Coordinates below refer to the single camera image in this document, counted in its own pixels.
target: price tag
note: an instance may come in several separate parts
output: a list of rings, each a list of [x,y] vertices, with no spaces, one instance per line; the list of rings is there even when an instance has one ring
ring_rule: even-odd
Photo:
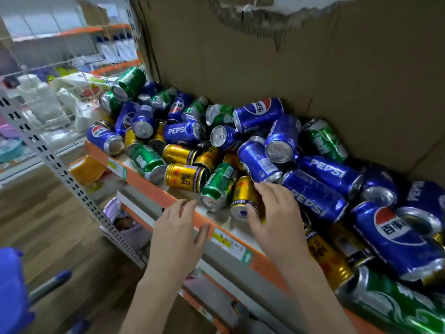
[[[122,179],[127,179],[127,169],[121,163],[116,162],[112,158],[108,158],[107,168],[109,168],[112,172],[117,174]]]
[[[249,265],[252,261],[254,254],[251,250],[217,228],[213,232],[212,242],[229,252],[238,260],[241,260],[246,265]]]
[[[199,313],[203,314],[210,322],[213,322],[213,316],[211,316],[202,306],[199,307]]]

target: wooden floor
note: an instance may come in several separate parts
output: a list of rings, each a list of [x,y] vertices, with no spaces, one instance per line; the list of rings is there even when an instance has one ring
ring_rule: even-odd
[[[24,252],[30,289],[63,269],[73,270],[69,282],[35,306],[36,320],[24,333],[62,334],[85,318],[92,320],[89,333],[117,333],[142,271],[102,235],[49,169],[0,190],[0,211],[0,246]],[[215,332],[186,301],[176,299],[165,334]]]

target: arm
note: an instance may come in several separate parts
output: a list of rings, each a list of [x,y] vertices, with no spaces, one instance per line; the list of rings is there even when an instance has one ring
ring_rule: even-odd
[[[196,201],[178,200],[156,221],[150,260],[119,334],[161,334],[183,281],[204,251],[209,225],[193,235]]]
[[[309,333],[356,334],[323,271],[311,257],[298,203],[283,186],[255,183],[266,207],[263,225],[248,204],[248,221],[264,253],[274,262],[291,290]]]

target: hand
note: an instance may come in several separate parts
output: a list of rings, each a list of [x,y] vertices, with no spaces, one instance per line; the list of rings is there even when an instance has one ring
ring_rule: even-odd
[[[166,208],[154,224],[146,271],[146,275],[158,276],[163,282],[170,279],[171,283],[178,285],[178,289],[203,255],[210,226],[202,227],[195,239],[192,214],[196,200],[184,205],[185,202],[185,199],[180,199]]]
[[[292,265],[312,260],[304,235],[300,208],[292,193],[281,185],[255,183],[263,197],[266,223],[263,225],[250,204],[248,221],[264,253],[283,272]]]

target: person's left hand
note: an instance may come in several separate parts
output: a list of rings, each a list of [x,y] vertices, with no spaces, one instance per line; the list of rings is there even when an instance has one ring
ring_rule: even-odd
[[[178,288],[203,255],[210,227],[209,224],[203,226],[195,239],[192,214],[196,200],[185,203],[185,199],[180,199],[166,208],[154,224],[146,270],[146,275],[170,279]]]

